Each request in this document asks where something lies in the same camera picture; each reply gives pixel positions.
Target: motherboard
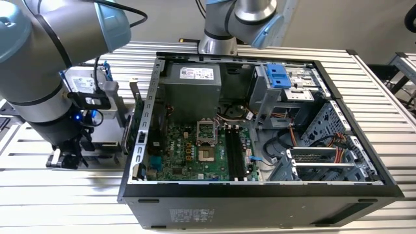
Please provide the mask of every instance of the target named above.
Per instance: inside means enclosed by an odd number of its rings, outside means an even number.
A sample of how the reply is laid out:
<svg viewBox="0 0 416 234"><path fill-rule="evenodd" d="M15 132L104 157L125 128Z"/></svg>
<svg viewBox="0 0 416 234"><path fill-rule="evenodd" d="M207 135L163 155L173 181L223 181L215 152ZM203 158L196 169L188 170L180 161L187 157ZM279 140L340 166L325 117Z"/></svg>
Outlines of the motherboard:
<svg viewBox="0 0 416 234"><path fill-rule="evenodd" d="M148 180L229 181L235 180L236 171L244 173L243 180L259 180L256 165L249 160L252 155L248 155L253 151L248 129L233 128L235 140L228 136L231 129L219 128L215 123L213 127L212 135L207 121L195 125L169 123L164 154L151 156ZM201 137L215 142L201 143Z"/></svg>

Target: power supply label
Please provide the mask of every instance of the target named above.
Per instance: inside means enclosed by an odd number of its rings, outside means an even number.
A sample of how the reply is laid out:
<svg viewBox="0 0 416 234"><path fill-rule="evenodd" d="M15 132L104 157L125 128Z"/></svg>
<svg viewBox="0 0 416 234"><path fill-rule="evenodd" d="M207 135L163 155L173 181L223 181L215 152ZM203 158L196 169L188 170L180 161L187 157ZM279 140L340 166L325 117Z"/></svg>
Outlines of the power supply label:
<svg viewBox="0 0 416 234"><path fill-rule="evenodd" d="M171 209L175 223L212 222L215 209Z"/></svg>
<svg viewBox="0 0 416 234"><path fill-rule="evenodd" d="M180 79L211 79L213 80L213 69L183 67Z"/></svg>

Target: ram slot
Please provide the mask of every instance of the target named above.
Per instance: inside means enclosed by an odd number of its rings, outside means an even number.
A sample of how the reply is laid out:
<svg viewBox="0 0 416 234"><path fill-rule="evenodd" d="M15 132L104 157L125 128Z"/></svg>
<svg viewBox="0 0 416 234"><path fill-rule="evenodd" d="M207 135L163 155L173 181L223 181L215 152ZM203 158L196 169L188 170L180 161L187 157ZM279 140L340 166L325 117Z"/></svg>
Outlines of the ram slot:
<svg viewBox="0 0 416 234"><path fill-rule="evenodd" d="M227 146L229 179L243 181L245 173L241 153L243 149L237 129L225 130L225 146Z"/></svg>

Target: label sticker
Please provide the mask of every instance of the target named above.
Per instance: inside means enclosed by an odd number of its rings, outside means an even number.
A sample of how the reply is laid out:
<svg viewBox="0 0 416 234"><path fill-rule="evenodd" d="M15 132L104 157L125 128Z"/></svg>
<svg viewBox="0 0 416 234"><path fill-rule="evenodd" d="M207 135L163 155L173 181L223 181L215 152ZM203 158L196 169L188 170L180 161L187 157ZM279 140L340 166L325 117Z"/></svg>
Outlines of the label sticker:
<svg viewBox="0 0 416 234"><path fill-rule="evenodd" d="M212 68L183 67L180 79L209 79L213 80Z"/></svg>
<svg viewBox="0 0 416 234"><path fill-rule="evenodd" d="M255 115L253 112L249 111L248 114L247 114L247 116L245 116L245 118L247 118L248 120L252 120L253 115Z"/></svg>
<svg viewBox="0 0 416 234"><path fill-rule="evenodd" d="M169 209L171 220L175 223L212 222L215 209Z"/></svg>
<svg viewBox="0 0 416 234"><path fill-rule="evenodd" d="M96 90L96 85L91 77L72 77L71 80L73 88L76 89L72 89L73 92L93 94L93 91Z"/></svg>

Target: white wall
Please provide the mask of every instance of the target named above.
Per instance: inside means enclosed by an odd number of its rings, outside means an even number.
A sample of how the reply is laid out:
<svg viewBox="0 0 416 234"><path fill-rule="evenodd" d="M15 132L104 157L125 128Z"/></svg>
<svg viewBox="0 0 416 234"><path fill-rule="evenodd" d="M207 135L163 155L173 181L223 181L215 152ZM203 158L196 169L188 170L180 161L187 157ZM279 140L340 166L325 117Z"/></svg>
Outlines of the white wall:
<svg viewBox="0 0 416 234"><path fill-rule="evenodd" d="M201 39L205 20L195 0L117 0L120 4L144 11L148 21L132 29L133 41L177 42L180 38ZM127 13L129 21L139 19Z"/></svg>
<svg viewBox="0 0 416 234"><path fill-rule="evenodd" d="M299 0L283 46L355 49L367 63L416 52L404 27L415 0Z"/></svg>
<svg viewBox="0 0 416 234"><path fill-rule="evenodd" d="M280 9L285 1L279 0ZM387 63L396 51L416 53L416 34L403 23L415 0L297 1L281 46L355 49L368 63ZM117 2L149 15L148 21L132 29L133 41L177 42L179 38L203 38L204 18L195 0ZM128 17L131 21L139 19L131 13Z"/></svg>

